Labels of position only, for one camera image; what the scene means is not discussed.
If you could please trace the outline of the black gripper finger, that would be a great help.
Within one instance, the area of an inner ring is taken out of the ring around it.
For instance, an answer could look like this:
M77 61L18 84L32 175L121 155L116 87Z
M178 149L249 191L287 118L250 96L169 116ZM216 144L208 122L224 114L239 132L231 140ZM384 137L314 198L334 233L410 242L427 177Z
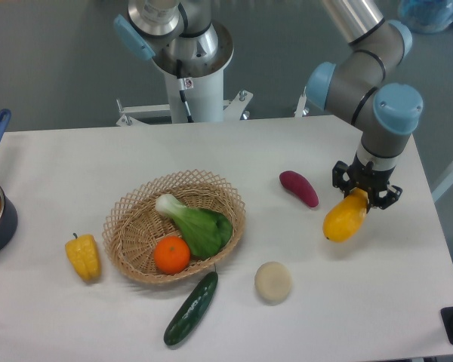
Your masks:
M332 185L343 195L350 195L357 186L356 166L355 161L351 165L337 161L332 169Z
M377 185L368 186L367 194L367 212L373 208L386 210L400 199L402 188L389 183L382 185L380 188Z

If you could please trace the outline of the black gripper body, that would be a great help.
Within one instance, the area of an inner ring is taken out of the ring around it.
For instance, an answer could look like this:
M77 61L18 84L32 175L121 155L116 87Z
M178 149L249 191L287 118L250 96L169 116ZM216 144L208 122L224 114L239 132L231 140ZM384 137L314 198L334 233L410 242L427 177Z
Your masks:
M375 170L374 167L363 164L357 155L349 166L350 190L361 189L367 193L378 194L387 190L393 168Z

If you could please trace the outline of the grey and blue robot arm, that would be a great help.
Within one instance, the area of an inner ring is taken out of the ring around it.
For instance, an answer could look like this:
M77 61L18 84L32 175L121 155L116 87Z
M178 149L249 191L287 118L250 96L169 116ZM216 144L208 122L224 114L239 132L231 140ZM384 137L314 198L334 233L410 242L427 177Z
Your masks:
M351 55L339 65L318 65L305 95L362 132L353 162L334 166L332 184L345 195L361 189L369 207L386 209L402 194L390 177L424 107L413 87L385 81L411 50L412 35L402 23L385 20L372 1L326 1L324 7ZM242 105L223 98L233 41L212 19L209 1L131 1L113 27L131 53L163 73L174 123L241 116Z

